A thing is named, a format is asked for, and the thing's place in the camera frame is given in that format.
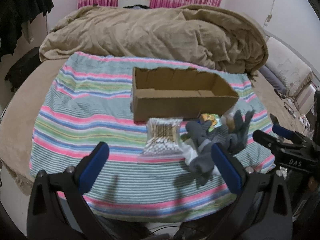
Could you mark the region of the black hanging clothes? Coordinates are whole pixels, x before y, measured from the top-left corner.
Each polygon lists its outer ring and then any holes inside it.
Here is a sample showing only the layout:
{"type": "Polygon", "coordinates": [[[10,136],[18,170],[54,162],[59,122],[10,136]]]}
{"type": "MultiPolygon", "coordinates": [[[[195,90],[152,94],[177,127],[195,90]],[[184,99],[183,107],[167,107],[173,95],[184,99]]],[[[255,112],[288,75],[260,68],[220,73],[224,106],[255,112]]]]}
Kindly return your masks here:
{"type": "Polygon", "coordinates": [[[1,0],[1,56],[13,54],[22,36],[22,24],[53,9],[52,0],[1,0]]]}

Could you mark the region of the tan bed sheet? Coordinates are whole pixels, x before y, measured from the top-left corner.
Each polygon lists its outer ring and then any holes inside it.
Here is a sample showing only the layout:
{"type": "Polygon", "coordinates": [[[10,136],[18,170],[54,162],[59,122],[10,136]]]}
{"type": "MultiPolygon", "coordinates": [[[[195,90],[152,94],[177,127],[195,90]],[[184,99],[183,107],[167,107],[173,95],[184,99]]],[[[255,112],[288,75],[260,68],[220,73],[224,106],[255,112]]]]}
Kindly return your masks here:
{"type": "MultiPolygon", "coordinates": [[[[40,64],[15,93],[1,121],[1,161],[25,196],[30,195],[34,181],[30,176],[29,160],[35,119],[64,63],[65,60],[49,60],[40,64]]],[[[278,118],[281,126],[303,132],[299,118],[285,109],[283,101],[259,71],[249,79],[253,92],[267,112],[278,118]]]]}

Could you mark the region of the clear snack bag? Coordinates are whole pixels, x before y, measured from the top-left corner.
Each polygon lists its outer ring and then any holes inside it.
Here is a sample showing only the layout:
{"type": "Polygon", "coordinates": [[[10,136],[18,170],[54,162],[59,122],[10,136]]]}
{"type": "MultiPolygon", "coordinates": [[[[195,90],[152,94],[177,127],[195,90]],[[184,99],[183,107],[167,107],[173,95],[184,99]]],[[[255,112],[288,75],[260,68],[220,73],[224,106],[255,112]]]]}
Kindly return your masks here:
{"type": "Polygon", "coordinates": [[[235,111],[230,110],[220,116],[221,124],[226,125],[230,132],[235,129],[234,113],[235,111]]]}

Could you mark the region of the striped colourful towel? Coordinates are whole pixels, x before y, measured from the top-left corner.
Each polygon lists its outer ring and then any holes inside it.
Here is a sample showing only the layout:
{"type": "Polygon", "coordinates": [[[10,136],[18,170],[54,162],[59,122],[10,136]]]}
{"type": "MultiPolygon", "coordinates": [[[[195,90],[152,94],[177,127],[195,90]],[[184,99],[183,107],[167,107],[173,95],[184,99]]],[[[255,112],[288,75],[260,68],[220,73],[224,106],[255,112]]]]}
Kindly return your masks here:
{"type": "Polygon", "coordinates": [[[138,161],[147,137],[130,109],[135,67],[187,69],[190,63],[76,52],[63,64],[36,118],[30,157],[32,176],[58,173],[90,154],[99,142],[109,158],[92,189],[89,207],[107,218],[134,222],[185,222],[235,200],[221,176],[197,184],[183,160],[138,161]]]}

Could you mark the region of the cotton swab bag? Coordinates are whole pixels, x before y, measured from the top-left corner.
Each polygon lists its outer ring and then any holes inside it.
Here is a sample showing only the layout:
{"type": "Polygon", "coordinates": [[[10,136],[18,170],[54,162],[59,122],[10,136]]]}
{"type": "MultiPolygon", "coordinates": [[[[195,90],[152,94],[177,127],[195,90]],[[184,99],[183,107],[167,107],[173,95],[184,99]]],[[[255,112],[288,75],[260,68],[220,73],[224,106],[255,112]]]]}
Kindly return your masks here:
{"type": "Polygon", "coordinates": [[[182,118],[150,118],[146,123],[146,145],[139,158],[142,161],[160,161],[182,157],[182,121],[182,118]]]}

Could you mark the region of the yellow cartoon tissue pack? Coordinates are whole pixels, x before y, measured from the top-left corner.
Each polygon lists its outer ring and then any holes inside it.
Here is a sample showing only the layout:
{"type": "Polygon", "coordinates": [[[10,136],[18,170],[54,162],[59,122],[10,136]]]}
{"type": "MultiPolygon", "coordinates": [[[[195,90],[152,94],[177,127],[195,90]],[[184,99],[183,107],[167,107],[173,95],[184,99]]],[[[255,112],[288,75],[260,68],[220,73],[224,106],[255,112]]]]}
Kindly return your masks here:
{"type": "Polygon", "coordinates": [[[209,121],[210,121],[210,125],[209,126],[208,126],[208,124],[205,125],[205,130],[207,130],[208,132],[211,132],[213,129],[222,125],[219,115],[208,114],[208,113],[201,114],[201,116],[200,116],[200,123],[201,124],[205,124],[209,121]]]}

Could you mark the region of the beige flower pillow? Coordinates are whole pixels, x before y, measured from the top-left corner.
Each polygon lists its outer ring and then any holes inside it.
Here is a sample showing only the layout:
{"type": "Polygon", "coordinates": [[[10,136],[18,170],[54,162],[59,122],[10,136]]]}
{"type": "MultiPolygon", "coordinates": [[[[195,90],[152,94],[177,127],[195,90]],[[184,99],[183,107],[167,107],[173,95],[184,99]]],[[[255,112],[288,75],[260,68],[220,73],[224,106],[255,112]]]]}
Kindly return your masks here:
{"type": "Polygon", "coordinates": [[[312,81],[311,68],[274,37],[269,37],[266,44],[268,59],[265,66],[285,86],[287,96],[297,96],[312,81]]]}

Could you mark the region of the grey glove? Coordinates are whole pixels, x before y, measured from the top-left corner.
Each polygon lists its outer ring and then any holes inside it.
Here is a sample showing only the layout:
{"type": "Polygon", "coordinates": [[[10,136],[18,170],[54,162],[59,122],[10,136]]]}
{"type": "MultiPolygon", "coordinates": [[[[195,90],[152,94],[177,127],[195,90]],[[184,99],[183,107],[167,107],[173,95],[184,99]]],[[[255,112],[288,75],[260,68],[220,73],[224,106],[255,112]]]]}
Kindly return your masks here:
{"type": "Polygon", "coordinates": [[[247,111],[244,120],[240,110],[237,110],[234,114],[233,121],[235,128],[227,133],[225,142],[222,143],[231,155],[236,155],[246,148],[249,127],[254,114],[255,110],[247,111]]]}
{"type": "MultiPolygon", "coordinates": [[[[196,121],[190,121],[185,126],[190,139],[195,144],[199,153],[204,153],[204,152],[211,153],[212,145],[216,142],[220,142],[220,143],[225,142],[227,133],[229,131],[226,125],[221,125],[213,129],[211,132],[208,132],[207,130],[205,130],[206,124],[208,124],[209,126],[210,121],[205,124],[201,124],[196,121]]],[[[197,175],[199,184],[201,186],[205,185],[211,177],[211,176],[204,177],[198,173],[195,173],[195,174],[197,175]]]]}

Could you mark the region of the tan rumpled duvet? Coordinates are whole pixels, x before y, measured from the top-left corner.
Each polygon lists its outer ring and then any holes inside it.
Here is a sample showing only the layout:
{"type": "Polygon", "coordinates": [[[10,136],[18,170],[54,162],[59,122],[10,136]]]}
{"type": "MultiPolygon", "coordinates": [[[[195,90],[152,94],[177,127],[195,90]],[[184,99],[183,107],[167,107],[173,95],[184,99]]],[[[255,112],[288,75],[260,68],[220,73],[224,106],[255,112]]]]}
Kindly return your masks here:
{"type": "Polygon", "coordinates": [[[125,9],[85,6],[63,19],[40,46],[40,60],[74,52],[176,60],[233,74],[268,59],[262,27],[247,15],[208,5],[125,9]]]}

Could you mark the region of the grey pillow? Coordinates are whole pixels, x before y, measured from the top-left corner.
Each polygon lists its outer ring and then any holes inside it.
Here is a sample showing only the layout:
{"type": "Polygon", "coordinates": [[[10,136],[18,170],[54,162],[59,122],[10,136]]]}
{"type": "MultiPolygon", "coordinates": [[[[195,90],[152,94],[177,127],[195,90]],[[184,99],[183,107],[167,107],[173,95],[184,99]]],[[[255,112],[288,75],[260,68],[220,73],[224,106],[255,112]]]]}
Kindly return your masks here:
{"type": "Polygon", "coordinates": [[[265,65],[263,65],[259,72],[263,75],[263,77],[268,81],[268,83],[281,94],[287,93],[287,88],[284,84],[277,78],[277,76],[265,65]]]}

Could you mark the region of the brown cardboard box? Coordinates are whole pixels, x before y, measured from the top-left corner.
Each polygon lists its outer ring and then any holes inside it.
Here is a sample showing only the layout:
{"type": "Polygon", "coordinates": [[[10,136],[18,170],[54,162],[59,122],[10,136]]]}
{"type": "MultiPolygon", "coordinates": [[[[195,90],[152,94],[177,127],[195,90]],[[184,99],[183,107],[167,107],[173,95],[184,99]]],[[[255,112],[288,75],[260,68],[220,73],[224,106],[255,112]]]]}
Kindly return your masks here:
{"type": "Polygon", "coordinates": [[[196,119],[206,113],[223,115],[239,100],[230,84],[212,72],[135,67],[132,74],[135,122],[150,118],[196,119]]]}

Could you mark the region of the metal bed headboard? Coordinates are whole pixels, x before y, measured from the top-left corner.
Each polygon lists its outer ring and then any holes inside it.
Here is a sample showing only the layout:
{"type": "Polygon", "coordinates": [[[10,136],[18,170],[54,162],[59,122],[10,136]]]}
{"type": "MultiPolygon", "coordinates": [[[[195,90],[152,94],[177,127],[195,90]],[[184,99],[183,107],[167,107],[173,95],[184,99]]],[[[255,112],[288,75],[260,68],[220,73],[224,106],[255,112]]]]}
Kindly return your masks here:
{"type": "Polygon", "coordinates": [[[264,30],[268,36],[272,36],[290,48],[312,69],[319,80],[319,28],[316,30],[264,30]]]}

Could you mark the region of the black suitcase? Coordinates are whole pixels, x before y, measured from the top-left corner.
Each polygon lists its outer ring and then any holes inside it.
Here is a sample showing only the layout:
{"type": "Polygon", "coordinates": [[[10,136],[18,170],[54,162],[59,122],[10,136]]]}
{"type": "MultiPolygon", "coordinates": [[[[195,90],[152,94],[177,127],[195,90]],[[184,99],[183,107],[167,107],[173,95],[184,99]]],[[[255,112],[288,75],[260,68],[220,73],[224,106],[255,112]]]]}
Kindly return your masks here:
{"type": "Polygon", "coordinates": [[[4,80],[11,83],[11,92],[15,92],[28,76],[41,64],[39,47],[35,47],[23,55],[7,72],[4,80]]]}

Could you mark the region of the white sock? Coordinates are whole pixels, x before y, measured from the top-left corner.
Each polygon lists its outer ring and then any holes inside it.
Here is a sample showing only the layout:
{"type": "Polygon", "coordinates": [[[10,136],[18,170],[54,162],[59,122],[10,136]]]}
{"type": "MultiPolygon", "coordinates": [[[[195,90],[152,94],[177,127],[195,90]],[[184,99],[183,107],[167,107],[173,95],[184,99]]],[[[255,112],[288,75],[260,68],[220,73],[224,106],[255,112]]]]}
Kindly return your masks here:
{"type": "Polygon", "coordinates": [[[182,148],[185,164],[189,167],[190,172],[198,173],[204,177],[221,176],[210,152],[199,153],[191,139],[186,140],[182,148]]]}

